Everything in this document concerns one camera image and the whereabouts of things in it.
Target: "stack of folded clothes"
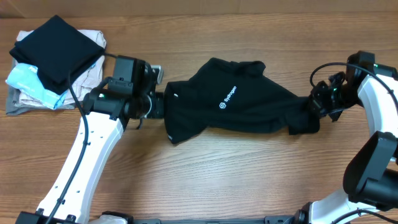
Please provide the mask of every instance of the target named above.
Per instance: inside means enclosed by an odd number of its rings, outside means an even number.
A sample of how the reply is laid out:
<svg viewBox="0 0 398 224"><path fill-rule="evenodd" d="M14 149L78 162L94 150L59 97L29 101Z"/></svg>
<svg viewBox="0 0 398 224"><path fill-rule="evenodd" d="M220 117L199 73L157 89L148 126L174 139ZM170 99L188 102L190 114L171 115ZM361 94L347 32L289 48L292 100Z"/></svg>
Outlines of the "stack of folded clothes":
<svg viewBox="0 0 398 224"><path fill-rule="evenodd" d="M67 78L82 101L102 80L106 41L98 30L76 30L54 16L36 30L20 31L10 54L15 58L6 114L74 109Z"/></svg>

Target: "folded black cloth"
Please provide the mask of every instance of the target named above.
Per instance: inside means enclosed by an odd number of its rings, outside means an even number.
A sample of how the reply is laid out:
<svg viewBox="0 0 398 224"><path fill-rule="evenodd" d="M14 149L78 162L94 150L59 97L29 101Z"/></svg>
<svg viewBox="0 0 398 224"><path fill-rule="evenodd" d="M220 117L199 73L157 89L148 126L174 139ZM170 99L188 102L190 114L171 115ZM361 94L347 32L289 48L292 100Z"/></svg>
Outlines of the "folded black cloth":
<svg viewBox="0 0 398 224"><path fill-rule="evenodd" d="M298 97L262 75L262 62L225 62L212 58L189 81L169 82L165 126L173 144L207 126L250 133L316 133L319 118Z"/></svg>
<svg viewBox="0 0 398 224"><path fill-rule="evenodd" d="M16 42L10 54L19 63L35 65L44 88L60 95L68 89L69 73L73 83L104 54L104 48L53 16Z"/></svg>

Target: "clothing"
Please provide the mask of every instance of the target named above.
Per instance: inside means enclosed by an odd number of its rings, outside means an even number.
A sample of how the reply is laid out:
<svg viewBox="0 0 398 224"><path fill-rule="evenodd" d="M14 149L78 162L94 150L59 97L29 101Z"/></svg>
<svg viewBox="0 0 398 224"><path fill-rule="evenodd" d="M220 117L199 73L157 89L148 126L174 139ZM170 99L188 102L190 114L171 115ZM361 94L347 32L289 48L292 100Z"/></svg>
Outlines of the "clothing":
<svg viewBox="0 0 398 224"><path fill-rule="evenodd" d="M106 40L104 35L99 30L78 30L83 35L90 38L92 41L96 42L102 48L106 47ZM32 31L20 31L17 37L17 41L23 40ZM76 94L76 97L79 101L83 101L84 96L89 93L94 87L100 84L103 76L103 63L104 63L104 56L101 56L95 64L93 64L88 70L83 72L75 82L72 84L73 91ZM67 90L67 94L65 100L63 102L64 105L68 105L74 103L75 101L72 98L72 95L69 90ZM19 97L19 103L31 106L43 106L43 104L36 100L35 98L30 97L24 93L21 93Z"/></svg>
<svg viewBox="0 0 398 224"><path fill-rule="evenodd" d="M250 133L315 133L319 118L308 97L297 97L262 75L262 62L225 62L212 58L189 81L169 82L165 126L173 144L207 126Z"/></svg>
<svg viewBox="0 0 398 224"><path fill-rule="evenodd" d="M22 41L15 43L10 54L19 62L35 65L45 89L61 95L103 54L104 48L54 16Z"/></svg>
<svg viewBox="0 0 398 224"><path fill-rule="evenodd" d="M46 90L37 76L37 67L25 63L19 63L11 70L6 83L39 100L44 106L52 110L63 105L67 94L65 92L57 95L50 90Z"/></svg>
<svg viewBox="0 0 398 224"><path fill-rule="evenodd" d="M44 106L29 106L29 105L22 105L19 103L19 94L21 91L15 89L11 86L8 86L8 95L6 99L6 115L15 116L19 115L31 110L50 110ZM73 110L75 109L75 104L70 105L62 105L58 108L58 110Z"/></svg>

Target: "blue garment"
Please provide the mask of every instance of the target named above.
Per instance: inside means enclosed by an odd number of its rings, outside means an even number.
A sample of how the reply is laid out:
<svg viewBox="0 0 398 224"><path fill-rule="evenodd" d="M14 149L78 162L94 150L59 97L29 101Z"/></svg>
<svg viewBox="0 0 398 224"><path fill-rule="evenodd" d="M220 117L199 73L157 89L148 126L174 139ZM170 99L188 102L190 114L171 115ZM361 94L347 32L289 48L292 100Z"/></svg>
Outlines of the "blue garment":
<svg viewBox="0 0 398 224"><path fill-rule="evenodd" d="M8 75L6 83L39 100L44 106L52 110L62 106L67 95L67 92L58 95L46 90L37 76L37 67L26 63L16 65Z"/></svg>

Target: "wooden table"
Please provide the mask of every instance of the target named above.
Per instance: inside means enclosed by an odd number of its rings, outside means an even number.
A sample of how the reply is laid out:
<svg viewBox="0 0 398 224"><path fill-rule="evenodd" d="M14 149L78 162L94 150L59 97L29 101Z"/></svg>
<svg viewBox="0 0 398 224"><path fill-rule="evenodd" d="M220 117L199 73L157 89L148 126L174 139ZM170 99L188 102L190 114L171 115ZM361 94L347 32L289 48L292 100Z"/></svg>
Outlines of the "wooden table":
<svg viewBox="0 0 398 224"><path fill-rule="evenodd" d="M74 142L79 112L5 115L11 50L20 30L46 19L0 20L0 223L34 212L54 183ZM311 71L344 62L358 50L398 67L398 14L258 14L235 16L91 17L66 19L77 29L104 33L107 52L144 59L165 69L167 82L187 80L212 57L261 60L265 76L296 95L311 91ZM113 73L114 59L104 74ZM326 68L314 80L343 67ZM173 146L163 121L131 121L98 183L91 217L105 210L136 218L261 218L290 215L341 187L348 162L368 140L364 110L325 118L316 134L245 134L209 128ZM388 212L398 218L396 211ZM362 217L356 223L381 223Z"/></svg>

